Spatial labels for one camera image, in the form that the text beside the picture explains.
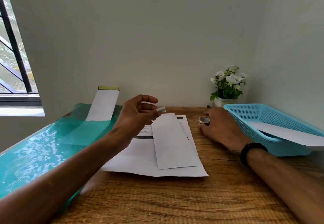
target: black wristband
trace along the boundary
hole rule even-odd
[[[241,163],[244,164],[245,166],[249,167],[248,162],[246,161],[246,155],[249,152],[249,150],[253,149],[253,148],[258,148],[258,149],[262,149],[265,150],[266,152],[268,151],[268,149],[260,144],[260,143],[250,143],[250,144],[246,144],[246,146],[242,149],[241,151],[241,155],[240,155],[240,159],[241,159]]]

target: white wall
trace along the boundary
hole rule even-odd
[[[119,104],[145,93],[167,106],[206,106],[214,91],[209,78],[218,70],[238,64],[248,72],[265,5],[265,0],[11,2],[46,117],[1,117],[0,150],[75,103],[91,103],[99,84],[118,85]]]
[[[252,69],[248,102],[324,130],[324,0],[267,0]]]

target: hand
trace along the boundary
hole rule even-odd
[[[119,136],[123,141],[121,147],[126,148],[131,140],[138,135],[145,125],[152,124],[152,120],[158,118],[162,112],[157,112],[157,106],[148,103],[142,103],[143,101],[150,103],[158,103],[158,100],[153,96],[138,95],[128,101],[126,101],[121,109],[116,124],[112,128],[109,134]]]
[[[209,115],[210,125],[199,124],[200,130],[204,135],[223,144],[230,151],[241,153],[246,144],[253,142],[241,131],[241,128],[227,110],[210,108],[207,109],[205,115]]]

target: black window bar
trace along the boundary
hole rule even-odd
[[[17,64],[18,64],[18,68],[19,71],[16,71],[14,68],[12,68],[11,66],[9,66],[8,64],[6,64],[4,61],[0,61],[0,65],[2,65],[6,70],[10,71],[13,75],[15,75],[18,79],[20,79],[21,81],[24,82],[25,84],[25,88],[27,93],[32,93],[32,89],[30,86],[30,82],[27,76],[27,72],[26,72],[26,68],[24,66],[20,51],[19,51],[19,47],[15,38],[15,34],[14,31],[12,30],[12,26],[10,23],[10,19],[6,10],[6,6],[3,0],[0,0],[0,17],[3,20],[3,23],[5,25],[7,34],[8,34],[8,38],[9,38],[9,42],[7,42],[4,38],[2,38],[0,36],[0,42],[3,43],[8,49],[10,49],[16,58]],[[2,87],[4,87],[5,89],[7,89],[11,94],[25,94],[25,92],[20,92],[15,90],[13,87],[11,87],[8,83],[6,83],[4,80],[1,79],[0,77],[0,85]]]

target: white pot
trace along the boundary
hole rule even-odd
[[[227,104],[236,104],[237,103],[237,99],[222,99],[219,97],[214,99],[214,101],[215,101],[215,107],[224,107],[224,105],[227,105]]]

